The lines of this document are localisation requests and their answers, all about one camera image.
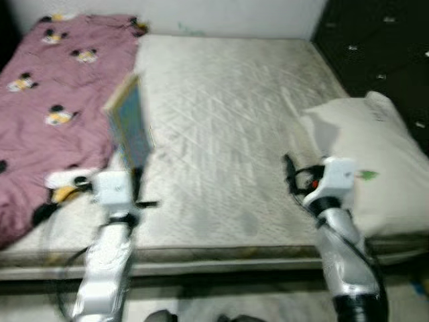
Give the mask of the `yellow blue children's book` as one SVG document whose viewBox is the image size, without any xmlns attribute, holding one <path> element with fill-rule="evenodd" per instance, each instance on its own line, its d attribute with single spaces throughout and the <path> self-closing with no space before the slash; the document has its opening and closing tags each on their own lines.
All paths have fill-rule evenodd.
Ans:
<svg viewBox="0 0 429 322">
<path fill-rule="evenodd" d="M 103 107 L 111 137 L 120 159 L 128 169 L 144 168 L 153 150 L 147 124 L 140 76 L 127 74 Z"/>
</svg>

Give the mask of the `white pillow with tree print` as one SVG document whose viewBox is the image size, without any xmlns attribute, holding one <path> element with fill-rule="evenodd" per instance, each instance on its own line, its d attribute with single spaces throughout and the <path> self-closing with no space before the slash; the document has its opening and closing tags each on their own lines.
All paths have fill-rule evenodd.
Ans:
<svg viewBox="0 0 429 322">
<path fill-rule="evenodd" d="M 428 158 L 386 96 L 331 99 L 300 121 L 321 156 L 355 160 L 353 220 L 367 237 L 429 236 Z"/>
</svg>

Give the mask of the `pink cartoon mouse blanket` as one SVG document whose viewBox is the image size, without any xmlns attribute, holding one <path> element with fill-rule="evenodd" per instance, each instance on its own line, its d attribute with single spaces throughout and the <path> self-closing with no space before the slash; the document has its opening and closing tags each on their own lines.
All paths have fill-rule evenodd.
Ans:
<svg viewBox="0 0 429 322">
<path fill-rule="evenodd" d="M 46 16 L 0 72 L 0 250 L 34 229 L 50 174 L 113 156 L 103 107 L 145 32 L 132 15 Z"/>
</svg>

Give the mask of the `white quilted mattress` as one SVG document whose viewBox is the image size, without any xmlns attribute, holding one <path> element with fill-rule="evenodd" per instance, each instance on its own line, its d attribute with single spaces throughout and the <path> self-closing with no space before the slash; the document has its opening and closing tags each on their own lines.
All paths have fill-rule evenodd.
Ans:
<svg viewBox="0 0 429 322">
<path fill-rule="evenodd" d="M 304 40 L 147 35 L 137 66 L 154 150 L 133 276 L 316 269 L 283 154 L 318 159 L 298 114 L 345 97 Z"/>
</svg>

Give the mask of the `silver left robot leg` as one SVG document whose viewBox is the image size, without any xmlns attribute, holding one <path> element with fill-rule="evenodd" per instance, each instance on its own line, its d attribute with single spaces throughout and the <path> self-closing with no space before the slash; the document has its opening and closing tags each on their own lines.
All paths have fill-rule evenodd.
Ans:
<svg viewBox="0 0 429 322">
<path fill-rule="evenodd" d="M 150 313 L 143 322 L 178 322 L 178 316 L 169 310 L 162 309 Z"/>
</svg>

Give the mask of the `silver robot leg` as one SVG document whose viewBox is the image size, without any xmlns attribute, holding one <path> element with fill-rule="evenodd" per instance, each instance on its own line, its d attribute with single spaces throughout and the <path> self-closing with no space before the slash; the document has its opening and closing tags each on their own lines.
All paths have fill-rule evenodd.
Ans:
<svg viewBox="0 0 429 322">
<path fill-rule="evenodd" d="M 221 314 L 217 318 L 217 322 L 267 322 L 266 320 L 255 318 L 249 315 L 240 314 L 235 317 L 227 316 L 226 314 Z"/>
<path fill-rule="evenodd" d="M 178 322 L 178 316 L 169 310 L 162 309 L 150 313 L 143 322 Z"/>
</svg>

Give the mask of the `silver right robot leg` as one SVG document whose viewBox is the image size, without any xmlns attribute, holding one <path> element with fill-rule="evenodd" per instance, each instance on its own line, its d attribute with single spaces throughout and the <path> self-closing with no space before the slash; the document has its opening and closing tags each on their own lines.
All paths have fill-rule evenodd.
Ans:
<svg viewBox="0 0 429 322">
<path fill-rule="evenodd" d="M 249 315 L 240 314 L 235 317 L 227 316 L 226 314 L 221 314 L 217 318 L 217 322 L 267 322 L 266 320 L 255 318 Z"/>
</svg>

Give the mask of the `black tufted headboard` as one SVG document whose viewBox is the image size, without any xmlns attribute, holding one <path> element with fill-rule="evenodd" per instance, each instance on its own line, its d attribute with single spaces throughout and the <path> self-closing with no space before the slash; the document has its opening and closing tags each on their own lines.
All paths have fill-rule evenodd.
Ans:
<svg viewBox="0 0 429 322">
<path fill-rule="evenodd" d="M 427 0 L 328 0 L 312 42 L 349 96 L 385 95 L 428 153 Z"/>
</svg>

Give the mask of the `black bed frame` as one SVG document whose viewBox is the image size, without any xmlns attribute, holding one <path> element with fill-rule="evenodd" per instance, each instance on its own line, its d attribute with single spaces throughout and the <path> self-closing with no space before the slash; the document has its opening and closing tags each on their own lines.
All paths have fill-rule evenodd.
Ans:
<svg viewBox="0 0 429 322">
<path fill-rule="evenodd" d="M 427 273 L 428 264 L 429 255 L 427 254 L 421 254 L 398 264 L 386 264 L 382 268 L 384 283 L 390 286 L 395 280 L 408 281 L 413 276 Z M 319 269 L 133 277 L 129 287 L 249 287 L 261 289 L 263 286 L 279 284 L 285 284 L 287 288 L 304 286 L 310 290 L 327 290 L 322 271 Z M 55 290 L 53 280 L 0 282 L 0 295 L 53 294 Z"/>
</svg>

